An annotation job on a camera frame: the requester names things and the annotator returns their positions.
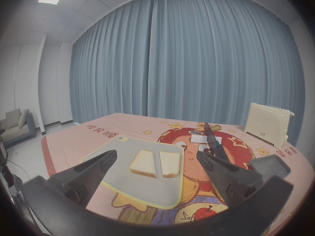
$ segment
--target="cartoon apple print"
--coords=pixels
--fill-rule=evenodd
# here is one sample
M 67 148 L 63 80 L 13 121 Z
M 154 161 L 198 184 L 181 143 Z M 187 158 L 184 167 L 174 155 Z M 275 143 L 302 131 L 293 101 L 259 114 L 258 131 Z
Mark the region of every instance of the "cartoon apple print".
M 198 209 L 194 214 L 194 220 L 203 219 L 215 215 L 216 212 L 214 210 L 211 210 L 211 208 L 212 206 L 209 205 L 209 208 L 203 207 Z

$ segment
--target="bread slice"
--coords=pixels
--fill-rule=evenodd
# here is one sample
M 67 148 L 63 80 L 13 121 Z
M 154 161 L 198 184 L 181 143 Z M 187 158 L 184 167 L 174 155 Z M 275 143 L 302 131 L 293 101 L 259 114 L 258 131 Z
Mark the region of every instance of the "bread slice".
M 152 151 L 141 149 L 129 165 L 129 170 L 138 175 L 156 178 Z
M 163 177 L 176 177 L 180 170 L 180 153 L 160 151 Z

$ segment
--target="gray cutting board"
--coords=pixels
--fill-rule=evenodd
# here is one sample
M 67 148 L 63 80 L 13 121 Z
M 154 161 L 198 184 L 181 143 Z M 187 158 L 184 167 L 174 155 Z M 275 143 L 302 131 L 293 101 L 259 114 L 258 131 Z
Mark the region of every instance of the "gray cutting board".
M 178 205 L 183 182 L 183 147 L 120 135 L 87 156 L 83 161 L 112 149 L 117 151 L 117 160 L 103 178 L 103 183 L 106 186 L 122 195 L 152 207 L 169 210 Z M 153 152 L 157 178 L 141 176 L 129 171 L 130 163 L 141 149 Z M 174 178 L 164 178 L 162 176 L 160 151 L 181 154 L 178 176 Z

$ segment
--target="gray floor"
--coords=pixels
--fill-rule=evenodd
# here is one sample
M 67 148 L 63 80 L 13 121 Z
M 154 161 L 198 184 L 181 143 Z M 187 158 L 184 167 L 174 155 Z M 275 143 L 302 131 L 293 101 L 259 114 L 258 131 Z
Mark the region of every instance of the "gray floor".
M 47 127 L 46 135 L 50 135 L 63 129 L 73 127 L 74 125 L 74 123 L 69 123 L 66 125 L 56 124 Z M 42 154 L 41 139 L 44 136 L 42 136 L 41 132 L 38 131 L 35 138 L 32 138 L 7 149 L 9 160 L 7 161 L 7 166 L 10 169 L 11 173 L 17 175 L 22 179 L 23 183 L 38 175 L 44 177 L 45 179 L 49 178 L 44 157 Z M 49 234 L 45 227 L 38 221 L 36 216 L 34 217 L 40 229 L 44 233 Z

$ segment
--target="curtain fold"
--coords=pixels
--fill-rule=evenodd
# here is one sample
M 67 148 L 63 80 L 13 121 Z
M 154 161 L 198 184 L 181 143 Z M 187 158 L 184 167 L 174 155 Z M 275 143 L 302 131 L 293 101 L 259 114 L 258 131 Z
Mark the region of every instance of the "curtain fold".
M 70 99 L 75 122 L 117 112 L 147 115 L 153 1 L 118 8 L 74 44 Z
M 289 27 L 249 0 L 137 0 L 74 44 L 73 120 L 121 112 L 245 125 L 251 102 L 290 109 L 295 145 L 305 105 Z

